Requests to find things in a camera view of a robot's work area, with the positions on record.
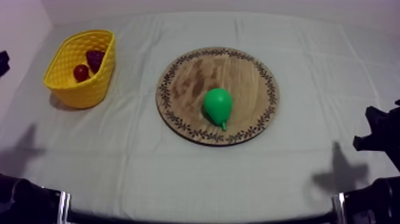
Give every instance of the decorative plate border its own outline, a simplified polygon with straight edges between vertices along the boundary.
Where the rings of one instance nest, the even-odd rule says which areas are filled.
[[[254,67],[258,70],[261,77],[265,79],[265,85],[267,85],[267,94],[268,94],[268,101],[270,105],[264,110],[263,114],[257,119],[257,124],[255,126],[249,126],[247,130],[241,130],[235,135],[219,135],[208,133],[206,130],[202,129],[192,129],[190,124],[186,124],[183,119],[177,117],[173,111],[170,110],[171,108],[171,90],[169,90],[169,86],[171,85],[171,81],[176,75],[176,71],[178,70],[179,66],[182,65],[184,62],[190,61],[194,58],[198,58],[200,56],[205,55],[224,55],[227,54],[230,57],[237,57],[242,60],[250,61],[253,63]],[[162,74],[162,79],[160,79],[157,85],[157,93],[156,93],[156,102],[158,102],[158,97],[160,96],[161,104],[160,106],[163,107],[164,112],[162,113],[159,109],[161,117],[164,119],[169,120],[170,125],[175,126],[175,128],[184,134],[178,132],[180,135],[183,135],[185,138],[190,139],[201,137],[201,139],[213,140],[214,143],[204,143],[201,141],[196,141],[194,139],[190,139],[191,141],[195,141],[200,144],[207,144],[207,145],[234,145],[237,143],[248,141],[257,135],[259,135],[263,130],[267,128],[269,123],[274,117],[276,113],[278,104],[279,104],[279,89],[278,85],[275,81],[275,78],[269,71],[269,69],[260,61],[255,59],[254,57],[250,56],[249,54],[242,52],[237,49],[233,48],[201,48],[196,49],[186,54],[183,54],[179,58],[175,59],[164,71]]]

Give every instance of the pear stem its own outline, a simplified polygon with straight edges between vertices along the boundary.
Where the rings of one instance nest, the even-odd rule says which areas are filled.
[[[222,122],[222,130],[223,130],[223,131],[226,131],[226,125],[225,125],[225,122]]]

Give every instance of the toy fruit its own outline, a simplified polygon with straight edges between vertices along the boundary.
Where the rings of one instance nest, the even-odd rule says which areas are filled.
[[[84,64],[76,66],[74,69],[74,77],[78,82],[85,81],[86,79],[90,78],[89,68]]]
[[[229,93],[222,88],[208,91],[204,98],[204,109],[215,125],[221,126],[225,131],[232,111],[232,98]]]
[[[86,51],[87,64],[94,74],[99,71],[104,54],[102,51]]]

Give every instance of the plum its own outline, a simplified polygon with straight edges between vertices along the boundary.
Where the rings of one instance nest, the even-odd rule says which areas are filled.
[[[104,55],[105,52],[103,51],[86,51],[87,64],[94,74],[99,71]]]

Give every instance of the white wall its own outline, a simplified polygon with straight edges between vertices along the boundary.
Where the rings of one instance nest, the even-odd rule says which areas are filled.
[[[400,0],[42,0],[55,24],[122,14],[251,11],[319,18],[400,35]]]
[[[40,0],[0,0],[0,51],[8,52],[11,67],[0,78],[0,121],[51,27]]]

